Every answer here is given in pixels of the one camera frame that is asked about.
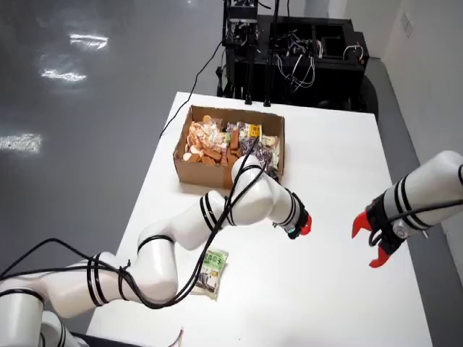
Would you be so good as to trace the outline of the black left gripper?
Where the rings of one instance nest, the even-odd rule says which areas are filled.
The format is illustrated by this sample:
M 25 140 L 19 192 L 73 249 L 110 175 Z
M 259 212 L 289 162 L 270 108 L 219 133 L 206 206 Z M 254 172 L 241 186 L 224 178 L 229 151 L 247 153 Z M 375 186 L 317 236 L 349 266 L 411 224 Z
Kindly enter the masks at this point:
M 285 231 L 287 236 L 291 240 L 294 240 L 299 236 L 305 236 L 310 233 L 312 217 L 294 192 L 290 192 L 290 197 L 292 199 L 292 207 L 290 208 L 289 217 L 285 221 Z

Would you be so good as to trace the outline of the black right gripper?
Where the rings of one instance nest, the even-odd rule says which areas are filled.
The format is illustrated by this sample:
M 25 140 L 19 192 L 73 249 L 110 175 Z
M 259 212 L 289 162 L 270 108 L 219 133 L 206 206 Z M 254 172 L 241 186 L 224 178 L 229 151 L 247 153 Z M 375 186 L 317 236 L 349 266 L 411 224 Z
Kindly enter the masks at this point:
M 352 223 L 352 238 L 359 231 L 370 232 L 368 243 L 377 246 L 378 256 L 371 260 L 371 268 L 385 265 L 407 238 L 408 225 L 406 217 L 399 217 L 404 212 L 400 198 L 395 194 L 382 194 L 376 197 L 366 208 L 365 213 L 357 215 Z

